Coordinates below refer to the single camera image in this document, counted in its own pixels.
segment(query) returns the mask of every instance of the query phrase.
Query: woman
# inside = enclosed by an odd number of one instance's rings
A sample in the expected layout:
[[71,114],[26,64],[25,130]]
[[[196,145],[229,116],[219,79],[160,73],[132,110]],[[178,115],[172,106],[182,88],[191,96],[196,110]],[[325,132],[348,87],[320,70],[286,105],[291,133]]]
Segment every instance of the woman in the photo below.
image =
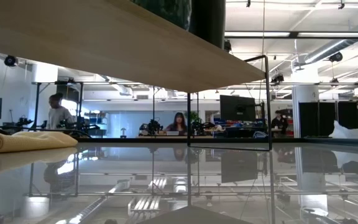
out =
[[187,134],[187,126],[185,123],[185,116],[183,113],[176,113],[173,123],[168,125],[166,131],[178,131],[179,135],[184,136]]
[[49,105],[51,109],[49,110],[47,129],[59,129],[58,125],[63,120],[67,120],[69,123],[74,123],[73,116],[70,114],[69,110],[60,105],[62,98],[62,93],[56,93],[49,97]]

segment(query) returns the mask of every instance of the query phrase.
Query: ceiling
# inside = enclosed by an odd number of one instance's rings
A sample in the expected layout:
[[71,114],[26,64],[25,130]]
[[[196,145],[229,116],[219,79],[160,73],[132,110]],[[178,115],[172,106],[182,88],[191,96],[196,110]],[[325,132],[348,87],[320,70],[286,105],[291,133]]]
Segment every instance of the ceiling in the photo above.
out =
[[[346,0],[344,9],[339,10],[340,0],[251,0],[226,1],[226,31],[349,31],[358,25],[358,0]],[[331,40],[325,39],[230,39],[232,54],[247,59],[260,54],[268,55],[270,76],[282,73],[285,82],[290,82],[291,61],[297,55],[311,53]],[[333,76],[358,70],[358,42],[341,51],[341,62],[320,61],[316,63],[319,79],[329,82]],[[264,70],[262,61],[251,62]],[[91,73],[65,71],[64,76],[76,77],[82,81],[102,81]],[[357,82],[358,73],[343,78],[340,82]],[[87,87],[90,90],[110,86]]]

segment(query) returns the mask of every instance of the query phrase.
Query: white fabric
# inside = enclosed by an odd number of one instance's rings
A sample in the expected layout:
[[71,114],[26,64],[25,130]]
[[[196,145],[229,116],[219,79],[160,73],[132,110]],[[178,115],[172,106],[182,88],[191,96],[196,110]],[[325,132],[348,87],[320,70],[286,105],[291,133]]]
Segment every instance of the white fabric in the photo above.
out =
[[47,129],[56,130],[61,129],[57,128],[57,125],[60,124],[60,121],[63,121],[66,119],[69,123],[74,123],[73,116],[70,114],[69,110],[65,107],[61,106],[57,109],[51,108],[49,110],[48,115],[48,123],[47,123]]
[[334,121],[334,131],[329,135],[329,137],[358,139],[358,128],[347,129],[342,127],[337,121]]

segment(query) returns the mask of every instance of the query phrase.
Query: black screen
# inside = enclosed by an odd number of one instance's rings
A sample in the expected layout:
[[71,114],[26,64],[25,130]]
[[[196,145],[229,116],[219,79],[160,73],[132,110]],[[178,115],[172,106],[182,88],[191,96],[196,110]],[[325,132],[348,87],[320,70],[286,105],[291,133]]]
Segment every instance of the black screen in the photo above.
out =
[[221,118],[234,121],[255,121],[255,99],[221,95]]

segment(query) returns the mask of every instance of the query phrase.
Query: wall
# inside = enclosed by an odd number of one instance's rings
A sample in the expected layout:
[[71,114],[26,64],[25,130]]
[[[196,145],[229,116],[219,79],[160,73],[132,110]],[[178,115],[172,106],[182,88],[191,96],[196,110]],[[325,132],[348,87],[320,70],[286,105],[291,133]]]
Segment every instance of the wall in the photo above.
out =
[[2,98],[2,122],[11,122],[12,110],[13,121],[17,121],[21,116],[28,117],[30,106],[30,89],[32,72],[23,68],[9,68],[0,59],[0,98]]

